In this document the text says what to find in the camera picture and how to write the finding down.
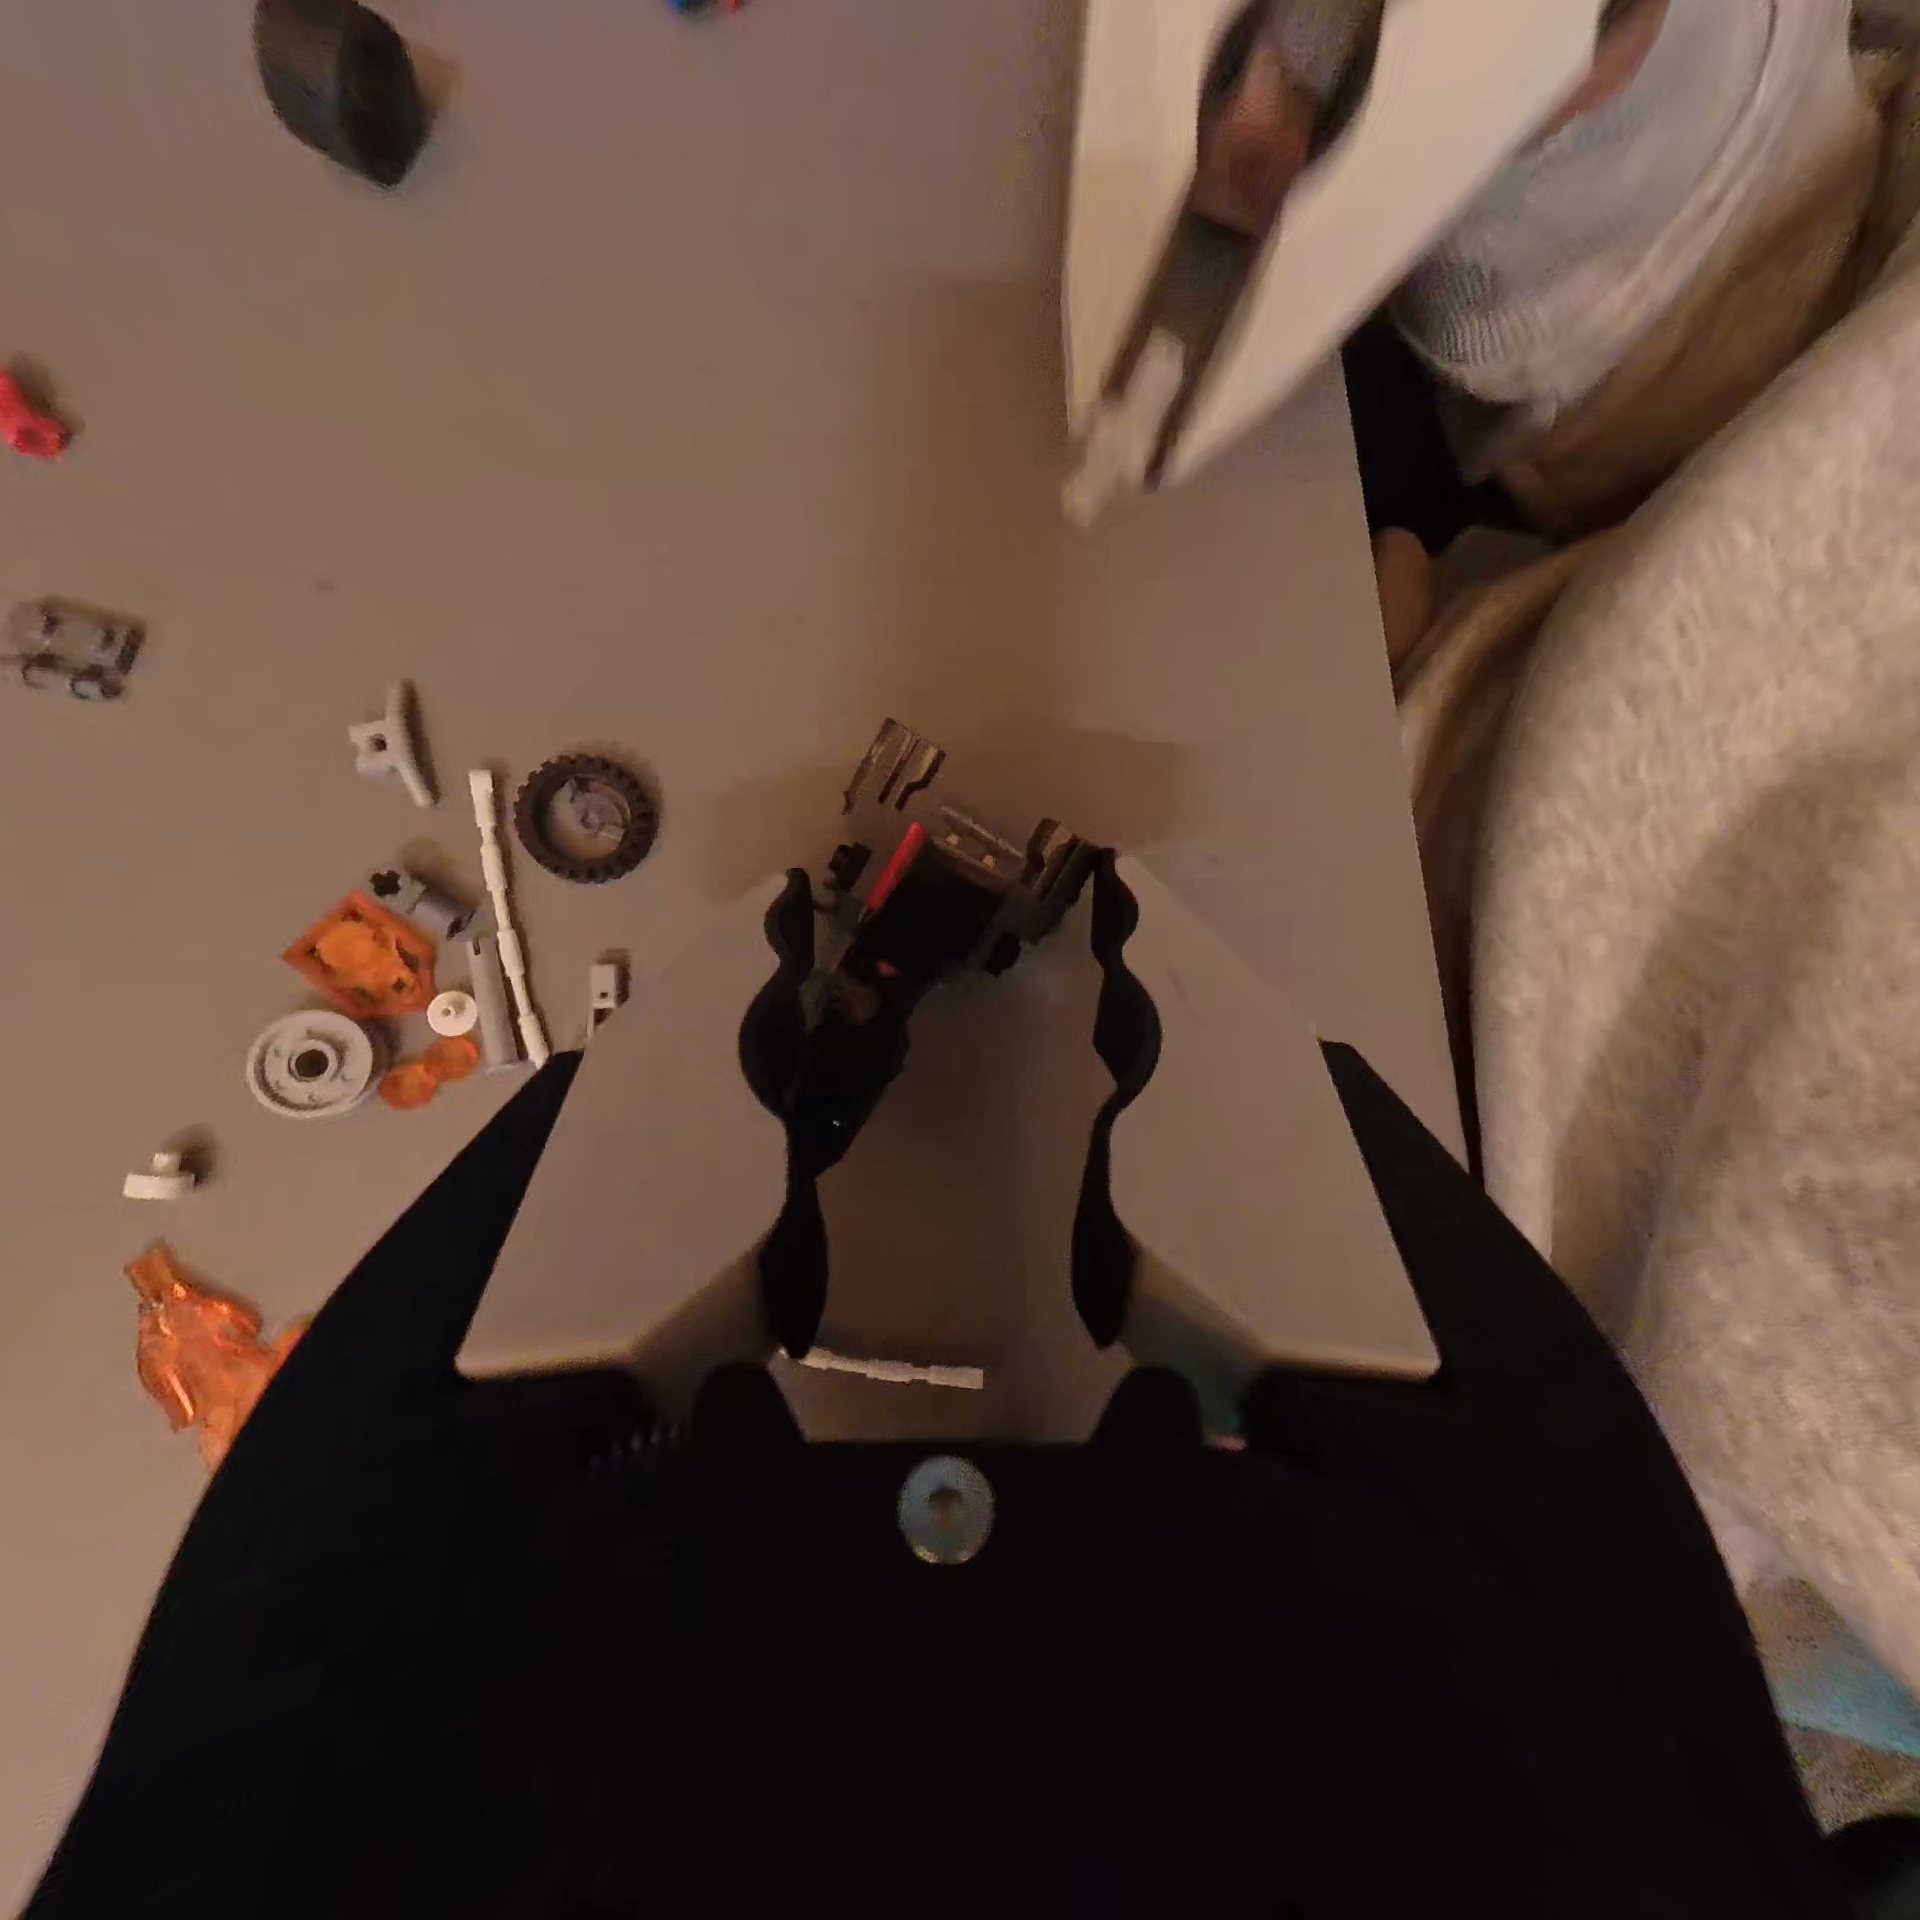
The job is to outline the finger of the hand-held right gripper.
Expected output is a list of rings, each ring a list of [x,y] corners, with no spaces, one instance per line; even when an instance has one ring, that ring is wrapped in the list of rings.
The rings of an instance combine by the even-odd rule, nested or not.
[[[1597,2],[1386,4],[1365,91],[1287,192],[1169,412],[1178,488],[1282,409],[1590,70]]]
[[[1203,133],[1255,45],[1234,2],[1085,4],[1063,228],[1067,418],[1085,437],[1125,394],[1151,332],[1183,354],[1169,441],[1238,441],[1211,418],[1242,348],[1255,237],[1193,198]]]

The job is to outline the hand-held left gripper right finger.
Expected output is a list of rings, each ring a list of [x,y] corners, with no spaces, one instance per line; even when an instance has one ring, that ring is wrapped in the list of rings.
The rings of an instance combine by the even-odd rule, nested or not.
[[[1188,1380],[1427,1380],[1434,1334],[1284,989],[1141,860],[1091,874],[1093,1054],[1109,1080],[1073,1216],[1093,1341]]]

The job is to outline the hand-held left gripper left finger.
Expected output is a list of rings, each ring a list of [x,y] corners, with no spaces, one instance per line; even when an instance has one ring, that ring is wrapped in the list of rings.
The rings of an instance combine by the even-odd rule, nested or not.
[[[751,1091],[740,1027],[780,982],[767,933],[813,908],[802,872],[714,909],[583,1046],[459,1350],[471,1378],[629,1365],[703,1378],[777,1350],[758,1251],[786,1195],[782,1120]]]

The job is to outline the black lego model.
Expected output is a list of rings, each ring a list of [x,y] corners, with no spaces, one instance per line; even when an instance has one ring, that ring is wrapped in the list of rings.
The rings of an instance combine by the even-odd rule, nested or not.
[[[1009,972],[1079,901],[1099,846],[1054,819],[1004,832],[947,782],[947,750],[886,717],[813,883],[810,1012],[908,1021],[950,979]]]

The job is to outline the light grey lego axle pin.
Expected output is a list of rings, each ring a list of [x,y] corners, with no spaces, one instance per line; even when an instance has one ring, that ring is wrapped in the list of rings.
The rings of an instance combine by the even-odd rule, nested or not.
[[[463,945],[468,996],[473,1002],[473,1036],[490,1073],[510,1073],[521,1064],[515,1002],[495,934],[481,933]]]

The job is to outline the grey lego cross connector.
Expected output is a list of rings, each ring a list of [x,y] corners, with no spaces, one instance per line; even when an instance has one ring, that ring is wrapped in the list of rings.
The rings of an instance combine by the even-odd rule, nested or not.
[[[404,867],[372,872],[365,880],[365,894],[437,945],[467,940],[478,913],[468,901]]]

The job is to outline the orange transparent lego plate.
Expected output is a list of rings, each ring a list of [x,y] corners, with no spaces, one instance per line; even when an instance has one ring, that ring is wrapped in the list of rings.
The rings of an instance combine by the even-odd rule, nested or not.
[[[422,1014],[438,994],[437,941],[363,889],[350,889],[282,963],[353,1020]]]

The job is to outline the grey lego wheel hub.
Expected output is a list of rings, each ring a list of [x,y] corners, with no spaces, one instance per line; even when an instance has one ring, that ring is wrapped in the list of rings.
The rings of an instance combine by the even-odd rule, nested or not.
[[[372,1097],[387,1065],[387,1042],[370,1024],[310,1005],[253,1038],[245,1084],[274,1118],[337,1120]]]

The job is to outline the black lego tyre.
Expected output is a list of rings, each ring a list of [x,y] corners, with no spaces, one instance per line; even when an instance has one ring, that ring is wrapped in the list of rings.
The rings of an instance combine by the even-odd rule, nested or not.
[[[570,753],[521,782],[513,826],[545,874],[571,884],[605,884],[633,875],[654,852],[661,805],[622,760]]]

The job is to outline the orange transparent lego flame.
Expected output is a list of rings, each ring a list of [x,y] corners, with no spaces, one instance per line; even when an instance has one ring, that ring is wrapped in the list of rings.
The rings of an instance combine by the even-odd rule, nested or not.
[[[217,1472],[308,1320],[266,1329],[261,1314],[204,1284],[158,1241],[126,1266],[134,1292],[134,1374],[174,1433],[194,1433]]]

